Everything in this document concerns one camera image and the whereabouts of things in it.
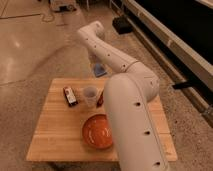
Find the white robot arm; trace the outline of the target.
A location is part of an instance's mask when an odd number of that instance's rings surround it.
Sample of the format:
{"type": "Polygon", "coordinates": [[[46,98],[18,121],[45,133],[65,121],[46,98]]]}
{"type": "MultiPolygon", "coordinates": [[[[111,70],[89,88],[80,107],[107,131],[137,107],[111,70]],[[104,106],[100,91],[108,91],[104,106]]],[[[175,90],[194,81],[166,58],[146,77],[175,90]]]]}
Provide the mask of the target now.
{"type": "Polygon", "coordinates": [[[122,171],[170,171],[148,103],[159,92],[159,78],[146,65],[104,40],[104,27],[94,21],[77,34],[87,50],[113,71],[103,99],[122,171]]]}

